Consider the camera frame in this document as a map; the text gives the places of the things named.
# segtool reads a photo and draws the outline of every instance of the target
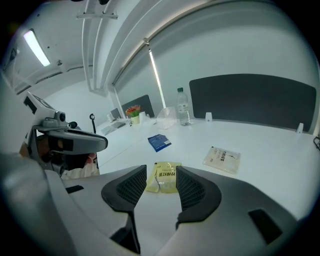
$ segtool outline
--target blue package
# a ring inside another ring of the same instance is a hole
[[[154,148],[155,152],[158,152],[171,145],[170,140],[168,140],[166,136],[161,134],[148,138],[148,141]]]

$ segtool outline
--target plastic bag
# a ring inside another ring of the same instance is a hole
[[[227,173],[236,174],[240,164],[240,153],[212,146],[203,163]]]
[[[146,182],[146,191],[153,193],[177,193],[176,167],[179,162],[156,162]]]

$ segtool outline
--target white packet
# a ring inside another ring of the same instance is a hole
[[[227,173],[236,174],[240,164],[240,153],[212,146],[203,163]]]

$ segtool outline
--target yellow package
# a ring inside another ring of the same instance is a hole
[[[176,167],[179,162],[156,162],[146,182],[146,191],[158,193],[177,193]]]

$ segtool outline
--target water bottle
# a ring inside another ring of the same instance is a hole
[[[190,125],[188,97],[184,93],[183,88],[178,88],[177,103],[178,103],[178,117],[180,119],[180,124],[182,126]]]

